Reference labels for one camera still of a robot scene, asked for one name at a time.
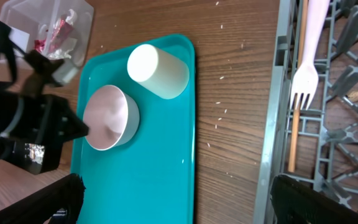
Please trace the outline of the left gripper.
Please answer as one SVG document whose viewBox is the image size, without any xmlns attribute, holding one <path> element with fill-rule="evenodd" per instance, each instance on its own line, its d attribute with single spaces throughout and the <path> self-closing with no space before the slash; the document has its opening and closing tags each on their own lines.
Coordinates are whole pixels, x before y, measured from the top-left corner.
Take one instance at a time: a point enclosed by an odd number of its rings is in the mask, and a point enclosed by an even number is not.
<svg viewBox="0 0 358 224">
<path fill-rule="evenodd" d="M 0 160 L 31 174 L 55 170 L 63 143 L 86 136 L 89 127 L 62 97 L 41 95 L 22 101 L 24 109 L 17 126 L 0 137 Z"/>
</svg>

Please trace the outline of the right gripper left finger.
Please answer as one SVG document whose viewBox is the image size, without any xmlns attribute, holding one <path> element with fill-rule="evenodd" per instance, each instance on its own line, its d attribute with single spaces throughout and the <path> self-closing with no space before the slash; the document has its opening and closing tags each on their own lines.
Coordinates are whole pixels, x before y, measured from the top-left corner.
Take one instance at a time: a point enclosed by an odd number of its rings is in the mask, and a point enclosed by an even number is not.
<svg viewBox="0 0 358 224">
<path fill-rule="evenodd" d="M 0 223 L 76 223 L 84 195 L 82 178 L 78 174 L 69 174 L 0 210 Z"/>
</svg>

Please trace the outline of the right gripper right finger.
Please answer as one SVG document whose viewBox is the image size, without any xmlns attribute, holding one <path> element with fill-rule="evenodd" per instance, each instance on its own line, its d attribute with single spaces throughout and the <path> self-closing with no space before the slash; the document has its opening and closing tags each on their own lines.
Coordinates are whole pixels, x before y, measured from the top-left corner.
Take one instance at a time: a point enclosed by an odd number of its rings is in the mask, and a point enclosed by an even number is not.
<svg viewBox="0 0 358 224">
<path fill-rule="evenodd" d="M 358 224 L 358 213 L 286 175 L 274 178 L 270 195 L 278 224 Z"/>
</svg>

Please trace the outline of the wooden chopstick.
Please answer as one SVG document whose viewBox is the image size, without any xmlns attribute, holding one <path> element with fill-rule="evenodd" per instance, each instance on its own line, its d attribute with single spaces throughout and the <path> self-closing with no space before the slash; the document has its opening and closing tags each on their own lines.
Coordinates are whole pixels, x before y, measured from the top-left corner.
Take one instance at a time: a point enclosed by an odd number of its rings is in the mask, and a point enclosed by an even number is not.
<svg viewBox="0 0 358 224">
<path fill-rule="evenodd" d="M 306 20 L 308 12 L 308 0 L 302 1 L 301 8 L 301 20 L 300 20 L 300 33 L 298 41 L 298 60 L 297 68 L 300 68 L 300 65 L 303 60 L 303 48 L 305 44 L 305 32 L 306 32 Z M 294 172 L 296 166 L 296 145 L 298 140 L 298 126 L 300 122 L 300 106 L 295 106 L 293 110 L 293 120 L 292 120 L 292 129 L 291 129 L 291 143 L 290 143 L 290 153 L 288 160 L 288 171 Z"/>
</svg>

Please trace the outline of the pink bowl with nuts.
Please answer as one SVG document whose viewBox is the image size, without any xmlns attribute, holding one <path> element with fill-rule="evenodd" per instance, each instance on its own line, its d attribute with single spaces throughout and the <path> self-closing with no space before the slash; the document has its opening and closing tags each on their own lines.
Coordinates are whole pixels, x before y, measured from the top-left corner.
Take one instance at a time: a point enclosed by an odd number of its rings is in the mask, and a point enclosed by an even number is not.
<svg viewBox="0 0 358 224">
<path fill-rule="evenodd" d="M 119 87 L 105 85 L 87 102 L 83 122 L 89 127 L 88 144 L 98 151 L 106 151 L 134 137 L 140 123 L 139 108 Z"/>
</svg>

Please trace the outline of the white plastic fork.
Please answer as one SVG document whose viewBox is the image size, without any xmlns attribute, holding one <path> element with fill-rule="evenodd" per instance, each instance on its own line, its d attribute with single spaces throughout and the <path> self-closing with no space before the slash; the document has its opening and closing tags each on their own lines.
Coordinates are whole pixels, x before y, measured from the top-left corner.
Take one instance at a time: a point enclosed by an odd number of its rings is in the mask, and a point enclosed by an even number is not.
<svg viewBox="0 0 358 224">
<path fill-rule="evenodd" d="M 308 110 L 316 93 L 319 77 L 314 66 L 314 58 L 329 3 L 330 0 L 308 1 L 303 57 L 291 84 L 291 109 Z"/>
</svg>

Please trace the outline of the white paper cup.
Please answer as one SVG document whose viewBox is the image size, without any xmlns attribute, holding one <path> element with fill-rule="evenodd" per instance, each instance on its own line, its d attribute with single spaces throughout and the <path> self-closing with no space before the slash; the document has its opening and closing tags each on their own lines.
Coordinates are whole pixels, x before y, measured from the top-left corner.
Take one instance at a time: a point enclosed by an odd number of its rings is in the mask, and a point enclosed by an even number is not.
<svg viewBox="0 0 358 224">
<path fill-rule="evenodd" d="M 139 45 L 131 52 L 127 72 L 136 83 L 165 100 L 182 94 L 190 79 L 184 61 L 151 44 Z"/>
</svg>

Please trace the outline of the red snack wrapper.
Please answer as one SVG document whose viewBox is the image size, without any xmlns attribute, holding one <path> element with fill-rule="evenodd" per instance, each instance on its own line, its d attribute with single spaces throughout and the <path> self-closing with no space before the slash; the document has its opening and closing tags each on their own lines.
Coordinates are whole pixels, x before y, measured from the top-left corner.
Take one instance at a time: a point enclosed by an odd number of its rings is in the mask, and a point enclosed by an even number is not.
<svg viewBox="0 0 358 224">
<path fill-rule="evenodd" d="M 73 26 L 63 19 L 59 19 L 53 25 L 52 37 L 48 46 L 48 53 L 56 51 L 63 42 L 68 38 L 69 34 L 73 31 Z M 46 39 L 44 40 L 35 40 L 35 50 L 42 52 L 46 46 Z"/>
</svg>

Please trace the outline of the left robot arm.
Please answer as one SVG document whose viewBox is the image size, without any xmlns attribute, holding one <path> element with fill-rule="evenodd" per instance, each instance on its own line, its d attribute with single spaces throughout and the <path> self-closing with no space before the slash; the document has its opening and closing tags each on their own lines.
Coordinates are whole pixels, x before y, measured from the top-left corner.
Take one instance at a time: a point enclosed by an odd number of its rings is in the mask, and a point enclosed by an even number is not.
<svg viewBox="0 0 358 224">
<path fill-rule="evenodd" d="M 78 69 L 67 59 L 25 52 L 10 34 L 0 21 L 0 161 L 41 174 L 59 167 L 65 142 L 88 134 L 67 99 L 44 93 L 69 84 Z"/>
</svg>

